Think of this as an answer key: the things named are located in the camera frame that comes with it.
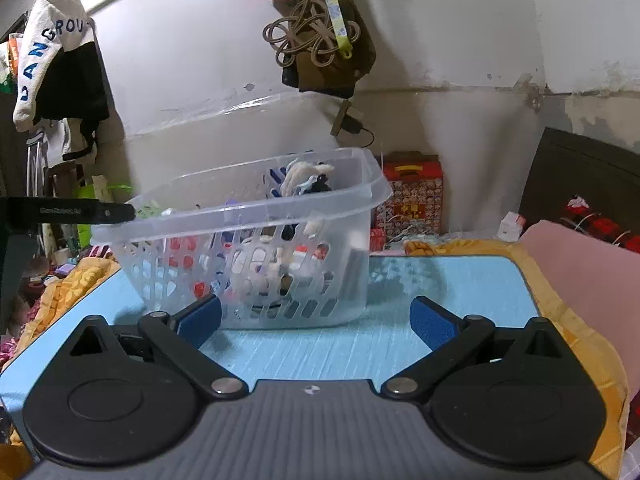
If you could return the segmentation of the red gift box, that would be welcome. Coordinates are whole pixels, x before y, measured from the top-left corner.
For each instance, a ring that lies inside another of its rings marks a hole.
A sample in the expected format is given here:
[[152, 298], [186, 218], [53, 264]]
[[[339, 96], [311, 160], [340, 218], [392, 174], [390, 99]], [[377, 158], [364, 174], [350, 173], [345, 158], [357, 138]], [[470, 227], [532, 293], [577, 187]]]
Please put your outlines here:
[[444, 218], [444, 172], [437, 155], [417, 151], [393, 152], [380, 157], [392, 196], [375, 208], [373, 227], [386, 242], [409, 234], [439, 235]]

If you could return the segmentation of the pink pillow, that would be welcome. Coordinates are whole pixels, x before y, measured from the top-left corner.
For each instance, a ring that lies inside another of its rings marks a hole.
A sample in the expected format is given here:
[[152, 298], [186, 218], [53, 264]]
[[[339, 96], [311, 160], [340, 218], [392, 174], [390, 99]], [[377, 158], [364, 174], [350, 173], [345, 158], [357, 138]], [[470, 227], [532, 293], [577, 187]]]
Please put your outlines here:
[[561, 299], [615, 348], [639, 391], [639, 255], [541, 221], [520, 238]]

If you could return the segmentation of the orange floral blanket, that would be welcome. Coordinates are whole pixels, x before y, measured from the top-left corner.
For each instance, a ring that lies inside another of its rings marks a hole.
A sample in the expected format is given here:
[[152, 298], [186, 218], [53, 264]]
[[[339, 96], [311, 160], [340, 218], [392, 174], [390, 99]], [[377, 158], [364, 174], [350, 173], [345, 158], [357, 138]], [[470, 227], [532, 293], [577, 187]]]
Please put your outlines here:
[[450, 240], [440, 245], [409, 242], [405, 255], [379, 257], [446, 256], [506, 257], [520, 269], [538, 313], [552, 319], [604, 396], [608, 414], [604, 434], [591, 456], [593, 465], [608, 478], [627, 478], [629, 472], [623, 466], [623, 456], [632, 393], [625, 367], [614, 346], [561, 299], [521, 244], [496, 240]]

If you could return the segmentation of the white black hanging jacket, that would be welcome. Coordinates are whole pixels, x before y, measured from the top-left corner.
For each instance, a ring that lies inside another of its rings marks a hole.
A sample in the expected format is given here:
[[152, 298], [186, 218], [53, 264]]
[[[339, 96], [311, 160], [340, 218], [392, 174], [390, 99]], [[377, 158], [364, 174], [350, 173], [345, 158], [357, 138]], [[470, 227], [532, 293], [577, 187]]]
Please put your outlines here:
[[13, 123], [26, 132], [43, 120], [68, 132], [62, 159], [96, 150], [110, 117], [96, 36], [80, 0], [35, 0], [18, 49]]

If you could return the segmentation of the brown hanging bag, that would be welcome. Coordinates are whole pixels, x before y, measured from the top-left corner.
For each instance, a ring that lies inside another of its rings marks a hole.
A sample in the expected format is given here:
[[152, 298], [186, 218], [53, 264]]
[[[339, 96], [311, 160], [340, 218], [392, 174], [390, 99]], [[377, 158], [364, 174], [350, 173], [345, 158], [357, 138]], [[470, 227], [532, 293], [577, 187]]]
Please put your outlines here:
[[262, 30], [282, 84], [349, 99], [372, 70], [376, 52], [354, 0], [273, 1], [280, 16]]

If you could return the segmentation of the clear plastic lattice basket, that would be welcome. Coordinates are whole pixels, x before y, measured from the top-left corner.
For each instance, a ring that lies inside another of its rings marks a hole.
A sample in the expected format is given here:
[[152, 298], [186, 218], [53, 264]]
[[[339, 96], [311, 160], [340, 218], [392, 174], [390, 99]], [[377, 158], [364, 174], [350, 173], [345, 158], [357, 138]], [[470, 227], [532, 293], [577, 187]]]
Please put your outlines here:
[[[332, 165], [331, 189], [283, 197], [294, 160]], [[371, 216], [390, 194], [365, 148], [270, 157], [140, 194], [134, 220], [95, 226], [92, 240], [111, 248], [151, 310], [215, 295], [226, 330], [340, 325], [366, 307]]]

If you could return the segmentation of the dark wooden headboard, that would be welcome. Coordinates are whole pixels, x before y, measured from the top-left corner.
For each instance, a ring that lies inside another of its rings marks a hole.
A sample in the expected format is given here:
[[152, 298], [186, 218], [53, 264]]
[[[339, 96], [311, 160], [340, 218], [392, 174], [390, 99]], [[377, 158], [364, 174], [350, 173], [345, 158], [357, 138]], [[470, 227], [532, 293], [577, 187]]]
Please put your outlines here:
[[623, 228], [639, 231], [639, 155], [588, 136], [544, 130], [518, 212], [534, 224], [558, 221], [579, 196]]

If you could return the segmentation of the light blue mat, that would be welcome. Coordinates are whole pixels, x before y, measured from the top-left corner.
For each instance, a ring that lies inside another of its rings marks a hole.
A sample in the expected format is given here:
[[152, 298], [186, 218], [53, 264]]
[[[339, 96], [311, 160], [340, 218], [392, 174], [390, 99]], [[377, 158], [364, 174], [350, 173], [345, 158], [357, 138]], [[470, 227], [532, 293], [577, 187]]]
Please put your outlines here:
[[[372, 257], [367, 307], [355, 321], [313, 330], [218, 330], [201, 350], [250, 386], [258, 379], [371, 379], [379, 386], [427, 354], [409, 326], [416, 296], [506, 327], [522, 327], [538, 313], [520, 269], [506, 257]], [[1, 375], [1, 402], [15, 428], [24, 427], [29, 390], [85, 316], [132, 324], [145, 311], [126, 274], [117, 272], [43, 332]]]

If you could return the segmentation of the small white box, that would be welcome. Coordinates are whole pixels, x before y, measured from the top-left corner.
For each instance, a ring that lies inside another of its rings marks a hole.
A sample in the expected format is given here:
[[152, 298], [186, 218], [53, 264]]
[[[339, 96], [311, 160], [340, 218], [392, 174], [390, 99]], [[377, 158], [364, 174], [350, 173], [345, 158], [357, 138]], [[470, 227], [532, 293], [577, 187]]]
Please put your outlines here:
[[509, 211], [500, 221], [497, 238], [507, 243], [517, 242], [526, 226], [526, 219], [516, 212]]

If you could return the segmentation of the red plaid fabric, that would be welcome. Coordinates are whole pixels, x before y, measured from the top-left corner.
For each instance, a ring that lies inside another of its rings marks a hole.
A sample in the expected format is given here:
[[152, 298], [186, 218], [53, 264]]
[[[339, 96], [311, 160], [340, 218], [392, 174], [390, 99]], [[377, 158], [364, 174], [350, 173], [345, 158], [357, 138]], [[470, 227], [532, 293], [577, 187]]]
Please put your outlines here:
[[622, 228], [612, 219], [593, 209], [582, 196], [571, 198], [561, 214], [560, 222], [575, 232], [602, 240], [630, 252], [640, 252], [639, 234]]

